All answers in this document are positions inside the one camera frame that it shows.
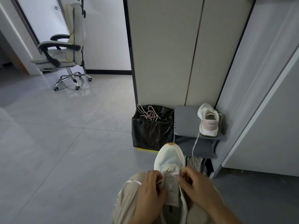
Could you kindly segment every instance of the sneaker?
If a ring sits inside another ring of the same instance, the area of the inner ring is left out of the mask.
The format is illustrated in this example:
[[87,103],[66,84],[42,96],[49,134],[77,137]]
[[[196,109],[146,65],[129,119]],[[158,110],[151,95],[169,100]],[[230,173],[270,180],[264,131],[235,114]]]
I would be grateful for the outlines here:
[[219,129],[219,113],[206,103],[200,106],[197,115],[201,119],[200,133],[205,136],[216,137]]
[[176,180],[176,175],[180,175],[184,167],[185,158],[177,144],[167,143],[160,149],[155,159],[154,169],[160,171],[163,176],[159,188],[165,188],[167,191],[167,198],[160,214],[162,224],[186,223],[188,208]]

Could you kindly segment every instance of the shoe rack shelf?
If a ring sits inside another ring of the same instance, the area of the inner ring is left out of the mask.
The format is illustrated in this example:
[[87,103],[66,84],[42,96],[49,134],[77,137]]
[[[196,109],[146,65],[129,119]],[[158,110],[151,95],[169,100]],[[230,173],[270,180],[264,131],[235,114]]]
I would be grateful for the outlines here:
[[[186,156],[192,155],[192,148],[199,132],[201,120],[197,116],[198,109],[199,107],[195,106],[176,106],[174,108],[174,141]],[[221,128],[216,137],[200,134],[194,148],[194,156],[216,158],[215,145],[217,141],[224,139],[226,137],[222,134]]]

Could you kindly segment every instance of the office chair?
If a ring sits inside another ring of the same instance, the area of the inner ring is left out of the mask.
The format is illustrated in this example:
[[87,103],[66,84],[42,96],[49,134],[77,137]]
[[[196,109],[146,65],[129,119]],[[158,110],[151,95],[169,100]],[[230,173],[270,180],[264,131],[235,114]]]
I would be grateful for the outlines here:
[[[77,77],[88,77],[88,81],[92,81],[92,77],[80,72],[71,72],[70,67],[80,65],[86,73],[83,59],[83,27],[82,21],[86,17],[84,10],[84,0],[81,0],[82,4],[73,3],[65,5],[65,15],[67,26],[70,35],[58,34],[50,38],[51,41],[41,42],[37,48],[41,49],[42,55],[38,58],[32,59],[31,63],[36,64],[40,71],[55,71],[61,68],[66,68],[69,75],[62,75],[54,87],[54,91],[58,91],[58,84],[72,79],[75,83],[76,90],[80,89],[80,86],[76,80]],[[58,39],[68,38],[68,42],[58,41]]]

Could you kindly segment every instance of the black baseboard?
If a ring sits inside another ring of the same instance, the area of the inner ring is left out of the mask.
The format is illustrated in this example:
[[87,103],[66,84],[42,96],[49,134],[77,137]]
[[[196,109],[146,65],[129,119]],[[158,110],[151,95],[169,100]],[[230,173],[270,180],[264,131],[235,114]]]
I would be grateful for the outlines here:
[[97,74],[97,75],[132,75],[130,70],[91,70],[86,69],[87,74]]

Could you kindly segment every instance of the floor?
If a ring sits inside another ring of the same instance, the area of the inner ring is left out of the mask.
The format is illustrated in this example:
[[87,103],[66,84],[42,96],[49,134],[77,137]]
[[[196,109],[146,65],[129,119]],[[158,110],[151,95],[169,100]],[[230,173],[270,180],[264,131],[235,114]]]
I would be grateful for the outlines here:
[[[92,75],[81,90],[64,71],[0,70],[0,223],[110,223],[118,192],[156,153],[133,147],[132,77]],[[245,223],[297,223],[295,177],[224,170],[213,180]]]

